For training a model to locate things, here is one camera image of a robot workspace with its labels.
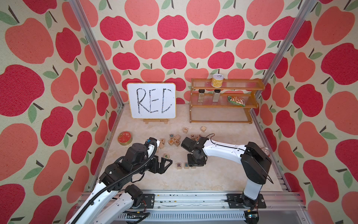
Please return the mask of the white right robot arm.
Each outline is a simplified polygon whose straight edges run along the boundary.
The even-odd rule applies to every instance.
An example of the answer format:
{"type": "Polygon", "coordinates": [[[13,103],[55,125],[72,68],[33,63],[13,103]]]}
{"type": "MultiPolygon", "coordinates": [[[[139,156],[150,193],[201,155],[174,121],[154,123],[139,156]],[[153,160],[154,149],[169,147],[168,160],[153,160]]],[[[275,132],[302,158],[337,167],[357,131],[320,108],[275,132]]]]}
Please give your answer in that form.
{"type": "Polygon", "coordinates": [[[241,195],[244,202],[257,201],[266,181],[272,182],[269,176],[272,160],[254,142],[248,142],[246,145],[232,145],[217,142],[208,137],[200,137],[198,140],[186,137],[181,147],[189,152],[187,160],[190,167],[203,167],[210,156],[242,165],[248,179],[241,195]]]}

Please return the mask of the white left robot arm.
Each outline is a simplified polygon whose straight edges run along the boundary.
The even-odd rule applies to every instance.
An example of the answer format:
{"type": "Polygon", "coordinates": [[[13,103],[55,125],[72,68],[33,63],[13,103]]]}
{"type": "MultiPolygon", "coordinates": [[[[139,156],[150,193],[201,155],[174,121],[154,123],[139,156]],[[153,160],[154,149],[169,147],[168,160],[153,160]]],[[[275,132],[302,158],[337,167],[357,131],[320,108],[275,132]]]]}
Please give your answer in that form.
{"type": "Polygon", "coordinates": [[[163,174],[172,165],[172,160],[155,155],[159,145],[154,138],[144,144],[132,144],[125,156],[107,166],[90,196],[68,222],[110,224],[131,207],[138,207],[143,192],[132,177],[146,171],[163,174]]]}

